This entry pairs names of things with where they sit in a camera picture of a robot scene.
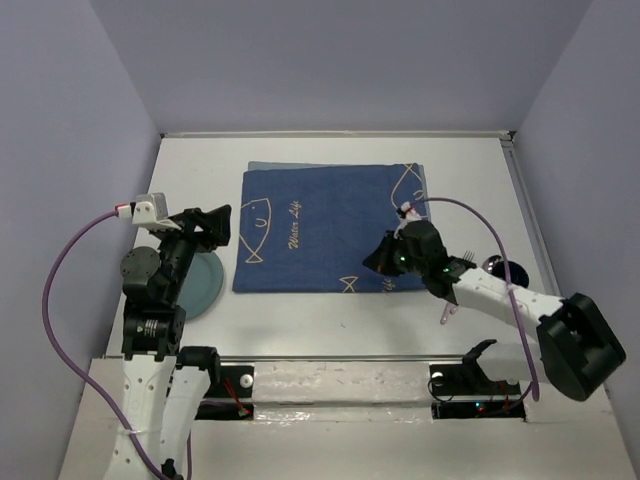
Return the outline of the teal ceramic plate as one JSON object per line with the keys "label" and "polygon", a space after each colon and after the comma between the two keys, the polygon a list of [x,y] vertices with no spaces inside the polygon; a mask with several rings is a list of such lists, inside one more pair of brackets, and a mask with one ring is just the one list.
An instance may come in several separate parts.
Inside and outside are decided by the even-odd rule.
{"label": "teal ceramic plate", "polygon": [[214,252],[197,253],[182,285],[178,305],[187,321],[203,315],[215,302],[224,284],[224,268]]}

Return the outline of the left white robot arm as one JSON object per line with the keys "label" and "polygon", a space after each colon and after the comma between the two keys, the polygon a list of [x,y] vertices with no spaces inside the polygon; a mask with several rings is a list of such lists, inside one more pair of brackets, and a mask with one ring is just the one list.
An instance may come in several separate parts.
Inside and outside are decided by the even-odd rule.
{"label": "left white robot arm", "polygon": [[231,208],[198,208],[167,216],[144,200],[135,225],[159,239],[122,259],[124,419],[108,479],[180,479],[199,404],[221,383],[220,357],[210,346],[181,346],[186,313],[179,296],[194,257],[229,243]]}

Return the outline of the dark blue mug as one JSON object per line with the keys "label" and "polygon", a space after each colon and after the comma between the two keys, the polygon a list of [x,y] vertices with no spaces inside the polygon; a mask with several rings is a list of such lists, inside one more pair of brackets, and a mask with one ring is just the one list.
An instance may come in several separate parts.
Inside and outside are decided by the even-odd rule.
{"label": "dark blue mug", "polygon": [[504,281],[507,281],[507,276],[510,276],[512,284],[523,288],[528,288],[530,285],[530,277],[525,268],[511,260],[496,262],[491,269],[491,274]]}

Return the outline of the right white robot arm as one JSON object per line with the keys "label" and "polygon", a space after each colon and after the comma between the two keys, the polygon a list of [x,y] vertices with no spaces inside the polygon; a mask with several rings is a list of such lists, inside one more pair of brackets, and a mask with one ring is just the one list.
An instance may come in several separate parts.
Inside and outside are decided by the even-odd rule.
{"label": "right white robot arm", "polygon": [[482,392],[494,382],[549,383],[565,397],[587,400],[627,358],[596,303],[575,293],[561,298],[508,284],[470,260],[451,256],[427,220],[388,231],[365,267],[384,276],[414,274],[435,297],[478,311],[534,339],[520,354],[516,345],[488,339],[462,358],[462,384]]}

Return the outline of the blue embroidered cloth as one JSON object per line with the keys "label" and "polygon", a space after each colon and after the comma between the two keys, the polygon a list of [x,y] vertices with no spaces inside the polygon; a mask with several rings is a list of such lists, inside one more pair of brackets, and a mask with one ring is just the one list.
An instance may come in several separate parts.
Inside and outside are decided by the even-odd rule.
{"label": "blue embroidered cloth", "polygon": [[416,163],[251,170],[243,175],[236,293],[382,293],[423,287],[413,275],[393,278],[363,261],[397,209],[422,216],[426,176]]}

